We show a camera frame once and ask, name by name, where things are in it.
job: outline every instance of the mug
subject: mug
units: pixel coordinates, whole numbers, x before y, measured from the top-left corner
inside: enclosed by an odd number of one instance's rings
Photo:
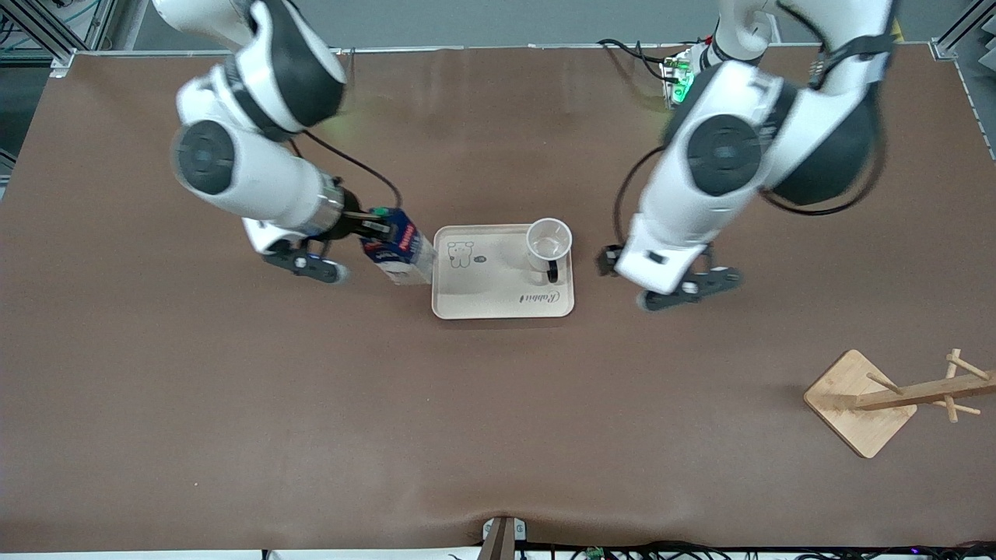
[[[547,275],[551,284],[560,280],[560,270],[567,265],[574,235],[566,223],[556,218],[542,218],[526,231],[529,265]]]

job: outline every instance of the black mug handle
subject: black mug handle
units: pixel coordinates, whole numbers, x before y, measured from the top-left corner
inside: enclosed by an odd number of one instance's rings
[[[557,261],[550,261],[550,270],[547,271],[547,280],[551,284],[556,284],[557,280],[560,279],[560,273],[557,270]]]

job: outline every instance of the rectangular tray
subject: rectangular tray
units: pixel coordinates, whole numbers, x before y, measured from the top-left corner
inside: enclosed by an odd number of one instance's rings
[[[432,244],[432,312],[440,319],[564,317],[574,309],[574,268],[556,284],[526,259],[529,224],[447,225]]]

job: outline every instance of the black round joint cover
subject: black round joint cover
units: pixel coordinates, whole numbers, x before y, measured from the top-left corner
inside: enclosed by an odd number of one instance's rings
[[[191,188],[220,194],[232,184],[235,144],[215,121],[200,121],[187,128],[173,146],[176,170]]]
[[[717,115],[695,129],[688,141],[688,166],[695,186],[711,196],[733,192],[757,174],[757,133],[732,115]]]

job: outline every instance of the square wooden base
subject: square wooden base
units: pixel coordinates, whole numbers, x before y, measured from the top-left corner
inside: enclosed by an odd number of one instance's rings
[[[868,373],[888,379],[861,352],[847,351],[803,396],[806,404],[864,458],[874,457],[916,412],[916,405],[882,411],[856,410],[858,395],[884,389],[870,380]]]

